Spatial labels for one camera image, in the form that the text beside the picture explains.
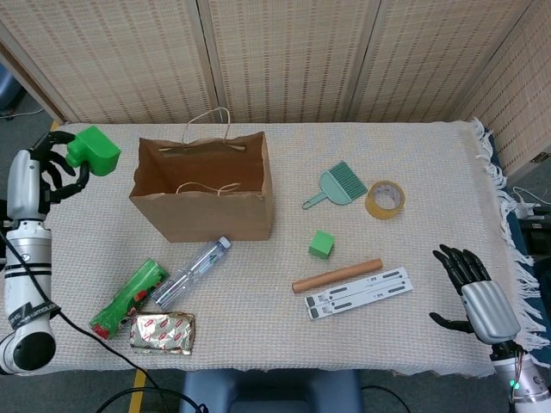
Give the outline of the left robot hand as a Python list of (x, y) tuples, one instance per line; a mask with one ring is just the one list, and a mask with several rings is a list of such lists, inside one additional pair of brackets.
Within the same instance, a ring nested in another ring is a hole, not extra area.
[(76, 136), (67, 132), (49, 132), (33, 146), (17, 152), (9, 169), (7, 216), (14, 221), (41, 220), (52, 204), (59, 204), (80, 193), (90, 179), (90, 164), (75, 171), (68, 161), (53, 150), (68, 145)]

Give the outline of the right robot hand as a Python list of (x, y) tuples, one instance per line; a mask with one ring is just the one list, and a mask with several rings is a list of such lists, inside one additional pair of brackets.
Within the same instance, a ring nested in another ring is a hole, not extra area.
[(436, 312), (430, 318), (444, 329), (474, 334), (488, 345), (514, 340), (521, 330), (520, 324), (505, 293), (491, 279), (479, 257), (469, 250), (445, 244), (434, 250), (433, 255), (448, 274), (467, 319), (448, 320)]

